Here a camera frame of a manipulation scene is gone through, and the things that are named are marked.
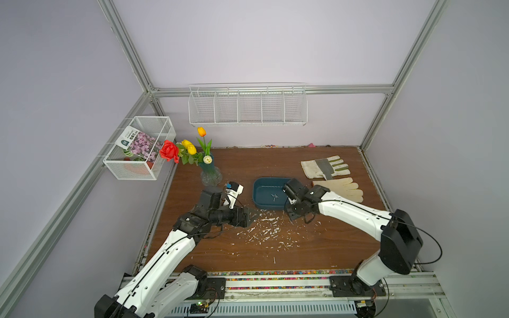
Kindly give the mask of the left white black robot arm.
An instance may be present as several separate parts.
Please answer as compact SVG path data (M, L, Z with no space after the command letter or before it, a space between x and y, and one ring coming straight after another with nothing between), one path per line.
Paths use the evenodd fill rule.
M195 266L185 268L171 284L168 278L213 226L251 226L258 211L236 202L236 193L204 189L199 202L179 217L143 269L113 297L103 295L96 303L95 317L166 317L185 299L205 293L208 275Z

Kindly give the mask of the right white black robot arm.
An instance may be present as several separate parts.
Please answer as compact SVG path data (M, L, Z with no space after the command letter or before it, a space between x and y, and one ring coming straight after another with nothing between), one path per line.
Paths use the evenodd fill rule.
M295 178L286 182L282 191L288 197L285 210L291 220L320 214L343 221L380 242L379 250L361 261L348 280L354 294L370 290L390 274L411 272L424 242L407 212L370 208L321 185L307 188Z

